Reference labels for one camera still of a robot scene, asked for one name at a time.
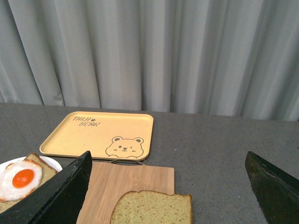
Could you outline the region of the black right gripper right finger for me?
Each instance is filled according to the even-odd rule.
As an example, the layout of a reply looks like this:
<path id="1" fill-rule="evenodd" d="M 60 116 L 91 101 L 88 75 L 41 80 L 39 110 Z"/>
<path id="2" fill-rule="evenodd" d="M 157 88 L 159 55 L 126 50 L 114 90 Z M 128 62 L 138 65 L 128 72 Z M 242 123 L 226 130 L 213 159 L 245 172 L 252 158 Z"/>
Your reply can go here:
<path id="1" fill-rule="evenodd" d="M 299 222 L 299 181 L 287 172 L 249 151 L 245 168 L 252 191 L 269 224 Z"/>

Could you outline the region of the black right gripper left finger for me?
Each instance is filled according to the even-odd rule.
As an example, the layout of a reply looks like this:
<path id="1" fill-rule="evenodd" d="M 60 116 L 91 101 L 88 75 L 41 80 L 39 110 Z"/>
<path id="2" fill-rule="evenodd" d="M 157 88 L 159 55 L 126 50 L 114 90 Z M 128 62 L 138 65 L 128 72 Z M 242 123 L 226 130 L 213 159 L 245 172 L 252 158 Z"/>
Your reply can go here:
<path id="1" fill-rule="evenodd" d="M 0 215 L 2 224 L 75 224 L 88 190 L 92 157 L 86 151 L 28 197 Z"/>

